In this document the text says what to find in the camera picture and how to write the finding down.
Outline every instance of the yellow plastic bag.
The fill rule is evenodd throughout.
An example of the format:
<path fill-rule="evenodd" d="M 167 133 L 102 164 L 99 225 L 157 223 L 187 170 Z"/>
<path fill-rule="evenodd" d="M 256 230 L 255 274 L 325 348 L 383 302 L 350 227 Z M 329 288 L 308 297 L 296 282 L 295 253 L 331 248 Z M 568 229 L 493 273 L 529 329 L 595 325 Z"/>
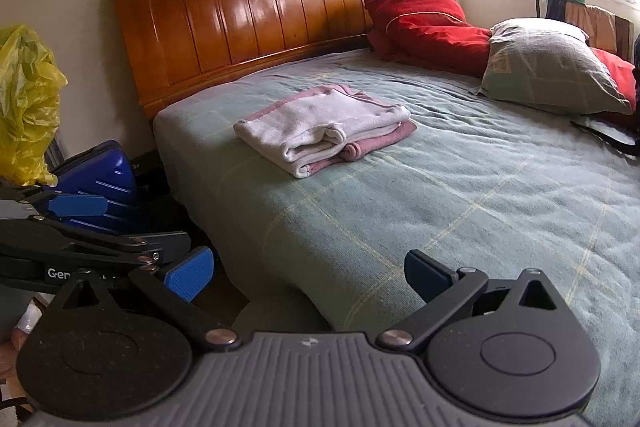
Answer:
<path fill-rule="evenodd" d="M 18 185 L 55 185 L 44 153 L 60 125 L 65 75 L 28 26 L 0 29 L 0 176 Z"/>

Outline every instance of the metal screw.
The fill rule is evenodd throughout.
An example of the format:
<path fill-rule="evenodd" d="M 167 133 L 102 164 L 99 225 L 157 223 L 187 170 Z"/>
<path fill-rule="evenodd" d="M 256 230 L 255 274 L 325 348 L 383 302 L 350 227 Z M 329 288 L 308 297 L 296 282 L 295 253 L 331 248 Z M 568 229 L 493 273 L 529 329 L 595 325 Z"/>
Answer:
<path fill-rule="evenodd" d="M 217 330 L 207 331 L 204 338 L 209 344 L 214 344 L 215 346 L 228 346 L 238 340 L 238 335 L 233 330 L 218 328 Z"/>
<path fill-rule="evenodd" d="M 411 344 L 414 338 L 408 331 L 386 330 L 380 335 L 380 342 L 387 347 L 401 347 Z"/>

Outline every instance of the gray pillow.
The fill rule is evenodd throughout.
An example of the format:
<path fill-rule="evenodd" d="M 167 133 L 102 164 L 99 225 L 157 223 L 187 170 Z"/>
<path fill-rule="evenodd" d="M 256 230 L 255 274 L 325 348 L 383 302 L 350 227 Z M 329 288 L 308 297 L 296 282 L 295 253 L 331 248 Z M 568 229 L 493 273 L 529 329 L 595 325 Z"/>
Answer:
<path fill-rule="evenodd" d="M 632 113 L 580 28 L 550 19 L 511 19 L 491 32 L 480 89 L 488 97 L 565 114 Z"/>

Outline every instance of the mattress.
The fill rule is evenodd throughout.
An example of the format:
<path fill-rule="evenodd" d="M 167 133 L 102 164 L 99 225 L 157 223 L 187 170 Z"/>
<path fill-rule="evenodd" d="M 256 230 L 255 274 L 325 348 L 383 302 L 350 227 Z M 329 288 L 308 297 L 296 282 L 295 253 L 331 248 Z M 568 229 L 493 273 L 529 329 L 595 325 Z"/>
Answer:
<path fill-rule="evenodd" d="M 400 102 L 417 131 L 303 180 L 232 125 L 321 84 Z M 174 195 L 250 299 L 297 288 L 337 330 L 376 334 L 422 302 L 412 248 L 515 278 L 542 268 L 593 339 L 602 376 L 587 416 L 640 415 L 640 165 L 567 118 L 475 96 L 478 81 L 366 50 L 284 64 L 203 90 L 154 126 Z"/>

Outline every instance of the wooden headboard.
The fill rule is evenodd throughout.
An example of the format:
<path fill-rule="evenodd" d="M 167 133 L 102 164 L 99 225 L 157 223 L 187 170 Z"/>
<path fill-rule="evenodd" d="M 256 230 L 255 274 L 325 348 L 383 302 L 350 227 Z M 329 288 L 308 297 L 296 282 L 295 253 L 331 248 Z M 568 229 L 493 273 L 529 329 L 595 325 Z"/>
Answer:
<path fill-rule="evenodd" d="M 201 89 L 330 52 L 361 48 L 363 0 L 115 0 L 149 118 Z"/>

